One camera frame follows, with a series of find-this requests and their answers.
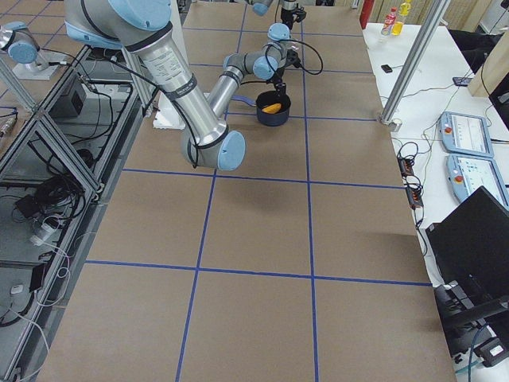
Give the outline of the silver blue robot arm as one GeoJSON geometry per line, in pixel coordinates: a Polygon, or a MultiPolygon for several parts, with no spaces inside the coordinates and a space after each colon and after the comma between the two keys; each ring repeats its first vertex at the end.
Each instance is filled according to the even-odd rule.
{"type": "MultiPolygon", "coordinates": [[[[258,15],[264,16],[271,7],[273,0],[246,0],[243,3],[251,6],[251,9],[258,15]]],[[[298,1],[276,1],[280,9],[281,23],[286,25],[289,29],[293,28],[295,23],[300,23],[305,20],[307,13],[303,6],[298,1]]]]}
{"type": "Polygon", "coordinates": [[[271,80],[281,73],[289,52],[287,25],[274,23],[259,51],[227,57],[218,82],[205,95],[173,39],[170,2],[66,1],[64,8],[70,38],[92,47],[125,49],[142,60],[152,84],[186,124],[181,152],[188,162],[222,171],[241,165],[245,138],[222,115],[245,76],[271,80]]]}

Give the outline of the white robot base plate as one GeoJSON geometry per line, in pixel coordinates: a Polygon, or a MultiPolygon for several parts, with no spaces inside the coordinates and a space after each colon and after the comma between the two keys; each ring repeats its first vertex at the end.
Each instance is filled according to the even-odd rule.
{"type": "Polygon", "coordinates": [[[164,92],[159,92],[158,111],[153,122],[155,128],[174,130],[185,128],[185,120],[175,108],[175,103],[185,113],[186,124],[191,125],[192,128],[195,128],[197,124],[206,123],[212,113],[212,109],[204,95],[196,89],[181,98],[177,98],[174,102],[170,101],[164,92]]]}

